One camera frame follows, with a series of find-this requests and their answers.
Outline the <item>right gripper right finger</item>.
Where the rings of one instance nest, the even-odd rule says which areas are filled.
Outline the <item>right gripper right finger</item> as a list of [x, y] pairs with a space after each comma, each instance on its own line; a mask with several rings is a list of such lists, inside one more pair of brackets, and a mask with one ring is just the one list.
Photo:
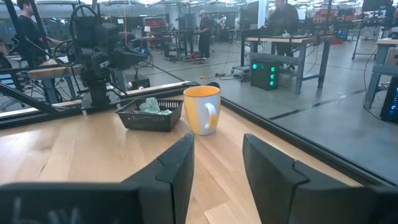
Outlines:
[[350, 187], [252, 134], [243, 137], [246, 176], [262, 223], [368, 223], [373, 192]]

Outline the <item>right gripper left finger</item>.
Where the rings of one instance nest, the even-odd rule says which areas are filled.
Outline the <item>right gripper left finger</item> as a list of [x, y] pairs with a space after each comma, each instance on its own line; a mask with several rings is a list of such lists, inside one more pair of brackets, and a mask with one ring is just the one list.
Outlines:
[[123, 180], [134, 187], [132, 223], [181, 223], [187, 218], [195, 168], [194, 135], [186, 134]]

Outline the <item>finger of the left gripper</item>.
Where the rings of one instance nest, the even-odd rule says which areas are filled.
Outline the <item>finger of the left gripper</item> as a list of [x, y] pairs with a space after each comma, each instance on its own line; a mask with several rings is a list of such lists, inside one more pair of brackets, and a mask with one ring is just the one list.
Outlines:
[[113, 50], [114, 64], [118, 70], [130, 69], [133, 65], [147, 60], [147, 55], [134, 49], [117, 47]]

